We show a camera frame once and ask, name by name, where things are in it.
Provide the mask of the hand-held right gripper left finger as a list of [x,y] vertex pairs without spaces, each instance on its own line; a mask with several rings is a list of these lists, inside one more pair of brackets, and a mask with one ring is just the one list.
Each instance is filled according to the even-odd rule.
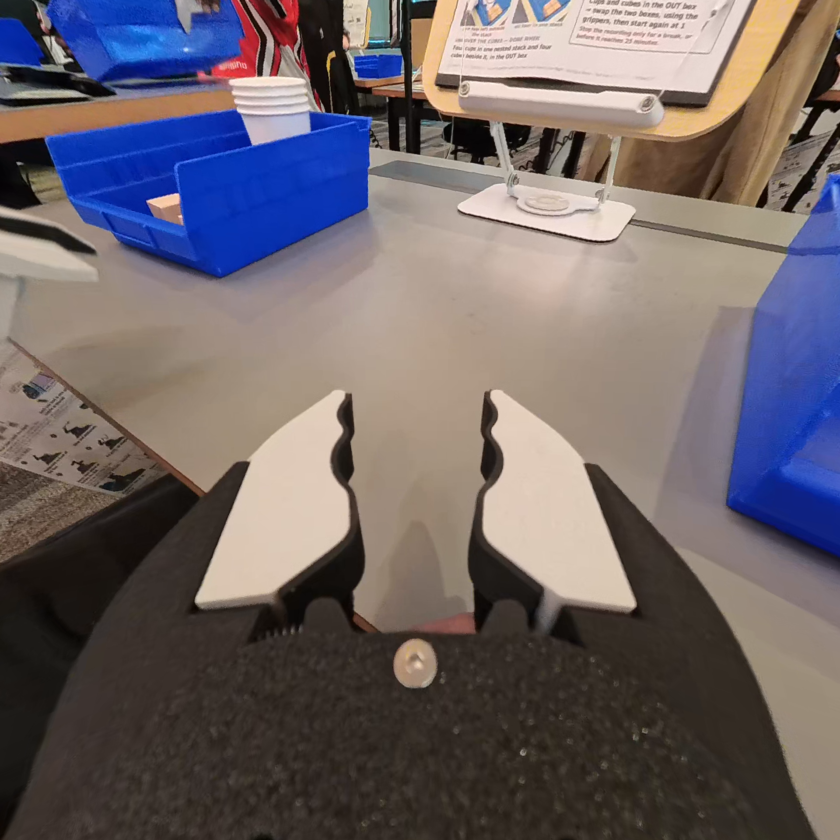
[[283,627],[301,627],[310,604],[325,598],[353,620],[364,573],[353,436],[352,395],[332,391],[257,448],[197,589],[197,610],[268,607]]

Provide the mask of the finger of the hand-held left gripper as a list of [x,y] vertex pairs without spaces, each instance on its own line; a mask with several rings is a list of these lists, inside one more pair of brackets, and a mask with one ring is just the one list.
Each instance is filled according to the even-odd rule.
[[2,206],[1,341],[9,338],[26,282],[96,282],[98,270],[86,256],[97,254],[67,228]]

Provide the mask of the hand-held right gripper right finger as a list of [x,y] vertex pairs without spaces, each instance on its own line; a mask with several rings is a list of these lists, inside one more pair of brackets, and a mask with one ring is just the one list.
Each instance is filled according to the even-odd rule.
[[480,474],[468,546],[479,631],[499,602],[551,635],[563,610],[631,616],[637,609],[586,463],[507,393],[483,396]]

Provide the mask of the wooden table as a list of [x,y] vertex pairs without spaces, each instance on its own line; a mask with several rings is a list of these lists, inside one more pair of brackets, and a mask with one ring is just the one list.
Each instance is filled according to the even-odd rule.
[[433,119],[422,83],[412,83],[411,94],[406,94],[403,77],[358,79],[357,92],[385,100],[387,142],[390,151],[408,154],[421,153],[421,127],[423,119]]
[[85,101],[27,107],[2,106],[1,143],[226,111],[234,106],[228,86],[217,80],[166,88],[119,90],[108,98]]

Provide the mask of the printed paper sheet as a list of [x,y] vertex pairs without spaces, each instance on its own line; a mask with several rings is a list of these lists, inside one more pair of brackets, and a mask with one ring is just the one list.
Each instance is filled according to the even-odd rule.
[[1,346],[1,460],[110,497],[165,468],[7,340]]
[[[766,208],[781,211],[794,189],[823,151],[833,132],[828,131],[799,143],[789,145],[782,153],[768,184]],[[793,213],[808,215],[819,201],[826,180],[839,172],[839,144],[837,143],[815,174],[812,187],[794,206]]]

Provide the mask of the black flat tray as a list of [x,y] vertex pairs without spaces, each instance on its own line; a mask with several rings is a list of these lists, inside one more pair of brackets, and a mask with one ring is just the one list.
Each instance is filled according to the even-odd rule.
[[85,102],[116,92],[86,74],[60,66],[1,65],[1,103],[5,107]]

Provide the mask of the person's dark pants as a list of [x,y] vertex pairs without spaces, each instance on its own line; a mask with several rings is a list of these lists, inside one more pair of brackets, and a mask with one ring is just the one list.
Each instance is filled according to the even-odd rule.
[[1,830],[69,672],[131,573],[199,496],[166,476],[2,562]]

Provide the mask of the white metal document stand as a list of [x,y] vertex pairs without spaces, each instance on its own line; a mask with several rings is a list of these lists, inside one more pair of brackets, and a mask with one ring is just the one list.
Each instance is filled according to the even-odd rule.
[[485,110],[496,117],[509,111],[519,118],[552,119],[576,129],[581,123],[600,122],[614,130],[605,183],[597,196],[583,196],[521,184],[511,163],[503,124],[490,121],[505,182],[467,198],[458,205],[461,214],[595,244],[615,241],[629,225],[635,208],[609,198],[617,155],[624,131],[652,129],[661,123],[665,108],[658,94],[561,91],[462,80],[458,103],[467,113]]

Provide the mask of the tan cloth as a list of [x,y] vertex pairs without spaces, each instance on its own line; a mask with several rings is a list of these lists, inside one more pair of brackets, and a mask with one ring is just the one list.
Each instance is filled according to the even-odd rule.
[[801,110],[830,89],[838,68],[838,1],[804,1],[740,111],[702,136],[667,143],[623,140],[614,185],[719,203],[756,206]]

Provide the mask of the instruction sheet on stand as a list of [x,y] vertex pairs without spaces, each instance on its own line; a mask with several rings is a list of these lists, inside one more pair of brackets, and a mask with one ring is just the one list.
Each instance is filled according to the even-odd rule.
[[[458,89],[440,87],[436,83],[438,65],[443,57],[445,44],[450,26],[453,23],[459,2],[437,2],[432,28],[425,57],[423,58],[423,88],[431,108],[438,112],[465,119],[485,121],[501,121],[531,125],[558,130],[576,130],[590,133],[613,135],[614,130],[608,129],[602,122],[583,122],[578,129],[570,125],[561,125],[552,119],[519,118],[509,111],[500,116],[489,115],[488,111],[479,110],[467,113],[459,106]],[[758,86],[760,79],[770,63],[771,58],[782,36],[787,29],[799,3],[759,1],[755,2],[751,15],[744,26],[740,39],[735,46],[729,63],[723,71],[717,88],[710,101],[703,107],[667,106],[664,95],[659,95],[665,108],[665,116],[661,123],[652,129],[629,129],[622,137],[639,138],[643,140],[684,141],[700,137],[714,130],[726,122],[732,114],[740,110],[749,95]],[[586,91],[582,89],[556,88],[548,82],[514,80],[502,83],[540,89],[561,91]]]

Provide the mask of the framed instruction sheet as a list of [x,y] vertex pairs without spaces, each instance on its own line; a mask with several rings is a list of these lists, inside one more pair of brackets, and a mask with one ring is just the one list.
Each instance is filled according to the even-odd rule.
[[436,83],[529,80],[662,93],[708,104],[753,10],[749,1],[458,2]]

